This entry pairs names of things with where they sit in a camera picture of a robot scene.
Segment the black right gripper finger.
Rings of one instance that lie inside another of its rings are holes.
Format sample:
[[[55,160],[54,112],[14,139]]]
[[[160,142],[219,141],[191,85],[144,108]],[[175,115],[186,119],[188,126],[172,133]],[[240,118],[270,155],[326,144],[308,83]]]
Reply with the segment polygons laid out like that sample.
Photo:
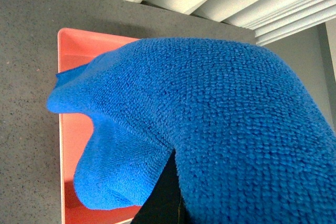
[[[179,188],[175,152],[172,152],[151,195],[132,222],[137,224],[187,223],[187,211]]]

